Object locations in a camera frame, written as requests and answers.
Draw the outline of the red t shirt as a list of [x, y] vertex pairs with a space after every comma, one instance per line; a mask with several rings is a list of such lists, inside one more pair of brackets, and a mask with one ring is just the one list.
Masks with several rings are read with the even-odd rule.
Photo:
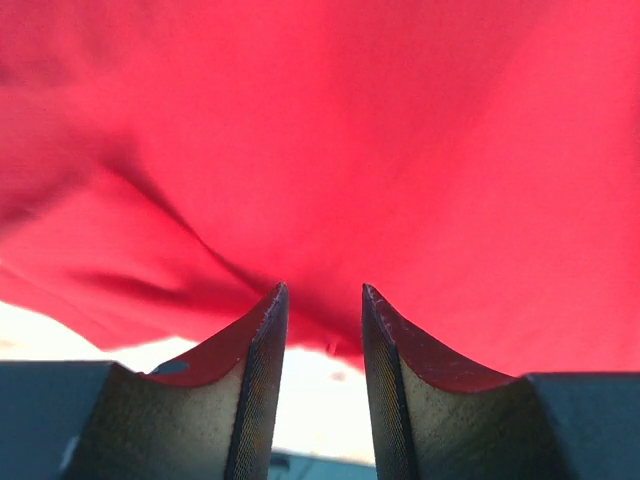
[[285, 282], [497, 370], [639, 366], [635, 1], [5, 1], [1, 298], [109, 349]]

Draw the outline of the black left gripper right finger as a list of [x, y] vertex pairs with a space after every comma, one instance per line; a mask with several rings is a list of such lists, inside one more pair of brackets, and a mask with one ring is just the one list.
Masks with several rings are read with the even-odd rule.
[[449, 348], [362, 291], [362, 340], [381, 479], [635, 479], [635, 372], [511, 377]]

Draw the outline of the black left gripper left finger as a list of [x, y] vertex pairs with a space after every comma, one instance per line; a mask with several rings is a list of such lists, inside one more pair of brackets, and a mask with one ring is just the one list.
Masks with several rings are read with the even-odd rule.
[[5, 479], [264, 479], [289, 294], [154, 371], [110, 361], [1, 365]]

